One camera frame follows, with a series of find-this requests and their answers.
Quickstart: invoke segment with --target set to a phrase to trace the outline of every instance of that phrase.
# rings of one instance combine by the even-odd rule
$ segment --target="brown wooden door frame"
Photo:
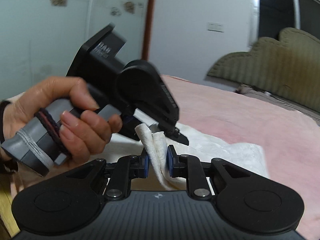
[[[150,46],[150,39],[151,39],[154,3],[155,3],[155,0],[148,0],[148,8],[147,8],[143,46],[142,46],[142,57],[141,57],[144,60],[148,60],[149,58],[149,46]]]

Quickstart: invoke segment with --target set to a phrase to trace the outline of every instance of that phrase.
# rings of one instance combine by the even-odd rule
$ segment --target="window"
[[[316,0],[299,0],[300,29],[320,39],[320,3]]]
[[[260,0],[259,37],[277,38],[286,27],[295,27],[293,0]]]

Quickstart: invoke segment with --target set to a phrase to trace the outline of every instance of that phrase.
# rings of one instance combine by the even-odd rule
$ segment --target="person's hand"
[[[80,119],[68,111],[60,118],[60,138],[72,155],[66,165],[72,168],[85,163],[91,154],[99,154],[110,141],[112,133],[122,127],[121,118],[113,115],[108,121],[93,111],[99,106],[87,90],[86,83],[76,77],[50,77],[27,90],[17,101],[4,110],[4,139],[13,137],[16,131],[24,127],[41,107],[47,107],[54,100],[69,97],[72,104],[84,111]],[[1,149],[4,160],[10,158]]]

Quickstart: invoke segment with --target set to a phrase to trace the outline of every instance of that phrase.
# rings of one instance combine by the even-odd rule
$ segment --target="light switch panel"
[[[223,25],[220,23],[208,23],[208,31],[215,31],[223,33]]]

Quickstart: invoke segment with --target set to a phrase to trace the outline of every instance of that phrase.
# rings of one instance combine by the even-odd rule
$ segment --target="pink bedsheet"
[[[300,112],[255,98],[163,76],[180,107],[179,122],[228,143],[265,151],[272,180],[297,191],[305,212],[297,231],[320,239],[320,128]]]

